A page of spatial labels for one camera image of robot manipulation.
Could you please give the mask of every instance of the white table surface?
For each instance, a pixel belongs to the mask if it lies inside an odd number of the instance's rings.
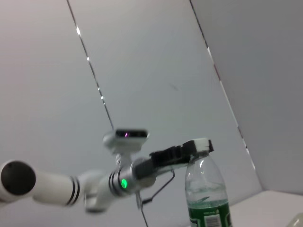
[[[303,212],[303,196],[265,191],[231,206],[233,227],[286,227]]]

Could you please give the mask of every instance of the green led light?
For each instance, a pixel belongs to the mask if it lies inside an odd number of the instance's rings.
[[[123,188],[126,188],[126,187],[127,187],[127,181],[126,181],[125,179],[122,179],[122,181],[121,181],[121,186],[122,186]]]

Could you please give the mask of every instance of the bottle neck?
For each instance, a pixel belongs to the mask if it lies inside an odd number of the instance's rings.
[[[191,159],[190,162],[194,163],[199,159],[209,156],[208,150],[196,153]]]

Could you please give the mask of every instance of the clear plastic bottle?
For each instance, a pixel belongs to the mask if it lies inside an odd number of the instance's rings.
[[[190,160],[185,192],[191,227],[232,227],[225,183],[208,152]]]

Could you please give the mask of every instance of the white wall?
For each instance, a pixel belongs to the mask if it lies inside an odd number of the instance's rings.
[[[193,3],[262,185],[303,194],[303,1]]]
[[[114,125],[151,132],[142,156],[209,137],[231,203],[261,191],[188,1],[72,0],[71,5]],[[22,159],[69,175],[111,171],[114,157],[102,147],[109,121],[66,2],[7,1],[0,21],[0,160]],[[188,224],[184,174],[178,170],[146,207],[150,226]],[[82,206],[24,200],[1,210],[0,225],[144,225],[134,197],[102,216],[84,214]]]

